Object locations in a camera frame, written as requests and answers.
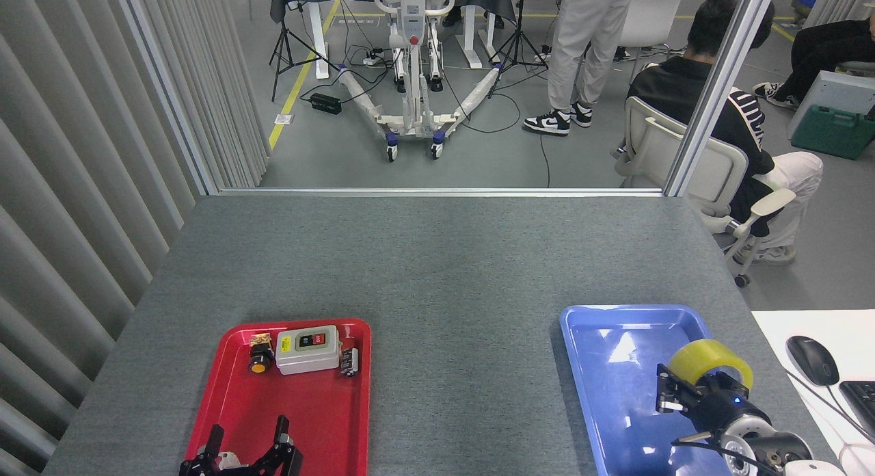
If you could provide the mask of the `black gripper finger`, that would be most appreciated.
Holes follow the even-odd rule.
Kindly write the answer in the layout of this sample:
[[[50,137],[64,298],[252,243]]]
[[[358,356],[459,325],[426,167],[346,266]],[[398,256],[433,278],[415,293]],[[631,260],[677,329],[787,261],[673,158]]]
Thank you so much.
[[[179,475],[219,475],[219,452],[224,436],[224,429],[219,424],[213,424],[204,447],[190,460],[184,460],[179,466]]]
[[[750,389],[729,372],[718,369],[710,374],[710,391],[724,392],[726,395],[749,397]]]
[[[288,418],[279,416],[271,448],[255,463],[250,464],[250,475],[300,475],[304,455],[288,435]]]
[[[698,380],[687,382],[665,364],[657,364],[657,399],[654,410],[659,413],[682,412],[685,417],[703,417],[706,389],[701,383],[706,374]]]

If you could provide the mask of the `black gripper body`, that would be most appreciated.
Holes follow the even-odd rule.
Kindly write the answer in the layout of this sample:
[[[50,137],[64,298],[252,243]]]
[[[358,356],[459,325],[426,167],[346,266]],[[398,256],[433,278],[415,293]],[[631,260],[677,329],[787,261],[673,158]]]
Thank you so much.
[[[688,419],[697,432],[708,432],[713,440],[726,435],[763,438],[775,432],[764,412],[747,401],[744,395],[730,390],[718,390],[704,396],[688,409]]]

